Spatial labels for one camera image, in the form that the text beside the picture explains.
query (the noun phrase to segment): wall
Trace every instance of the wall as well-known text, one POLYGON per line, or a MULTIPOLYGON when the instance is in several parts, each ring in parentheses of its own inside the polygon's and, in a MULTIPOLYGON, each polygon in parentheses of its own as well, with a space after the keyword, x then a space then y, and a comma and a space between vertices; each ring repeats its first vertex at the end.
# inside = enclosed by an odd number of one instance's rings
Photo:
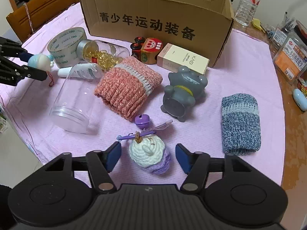
POLYGON ((3 35, 11 28, 6 17, 13 9, 9 0, 0 0, 0 4, 0 35, 3 35))
MULTIPOLYGON (((237 10, 240 0, 234 0, 233 9, 237 10)), ((285 12, 295 16, 307 26, 307 0, 261 0, 255 17, 264 24, 276 27, 282 22, 285 12)))
MULTIPOLYGON (((237 10, 239 1, 234 0, 234 11, 237 10)), ((6 16, 13 10, 9 0, 0 0, 0 4, 0 35, 3 35, 10 29, 6 16)), ((307 0, 261 0, 255 17, 264 24, 276 27, 283 20, 285 11, 295 16, 307 27, 307 0)))

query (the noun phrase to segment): packing tape roll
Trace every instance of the packing tape roll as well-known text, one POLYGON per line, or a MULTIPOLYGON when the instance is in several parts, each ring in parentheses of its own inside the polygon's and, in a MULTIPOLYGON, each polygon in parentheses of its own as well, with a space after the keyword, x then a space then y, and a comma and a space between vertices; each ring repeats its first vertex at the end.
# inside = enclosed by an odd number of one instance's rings
POLYGON ((79 42, 86 39, 84 28, 73 27, 59 33, 49 42, 47 49, 58 68, 73 67, 80 61, 76 49, 79 42))

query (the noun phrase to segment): red string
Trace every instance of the red string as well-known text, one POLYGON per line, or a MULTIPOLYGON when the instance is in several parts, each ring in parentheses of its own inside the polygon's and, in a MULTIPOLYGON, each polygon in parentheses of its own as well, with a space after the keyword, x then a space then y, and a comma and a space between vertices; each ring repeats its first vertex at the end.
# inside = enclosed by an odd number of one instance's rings
POLYGON ((48 76, 49 76, 50 79, 51 79, 51 82, 49 83, 49 87, 52 87, 52 86, 54 85, 53 77, 52 77, 52 75, 51 75, 51 73, 50 73, 49 71, 47 71, 47 74, 48 74, 48 76))

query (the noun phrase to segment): gray rubber toy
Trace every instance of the gray rubber toy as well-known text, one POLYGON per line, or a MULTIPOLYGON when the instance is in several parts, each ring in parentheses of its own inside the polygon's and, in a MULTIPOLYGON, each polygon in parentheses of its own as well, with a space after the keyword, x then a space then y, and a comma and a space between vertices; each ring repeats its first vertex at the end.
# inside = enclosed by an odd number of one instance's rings
POLYGON ((168 79, 170 85, 164 88, 161 110, 184 122, 186 109, 204 94, 208 80, 186 66, 180 67, 177 73, 169 73, 168 79))

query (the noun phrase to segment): rolled sock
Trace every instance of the rolled sock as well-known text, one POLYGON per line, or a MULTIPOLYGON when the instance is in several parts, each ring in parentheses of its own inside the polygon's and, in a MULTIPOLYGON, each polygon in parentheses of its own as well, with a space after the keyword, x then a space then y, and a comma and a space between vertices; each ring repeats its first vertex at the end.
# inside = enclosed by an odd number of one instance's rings
POLYGON ((134 57, 124 58, 108 71, 94 94, 114 112, 131 121, 162 76, 134 57))
POLYGON ((261 133, 258 104, 249 94, 222 99, 223 152, 246 155, 260 149, 261 133))

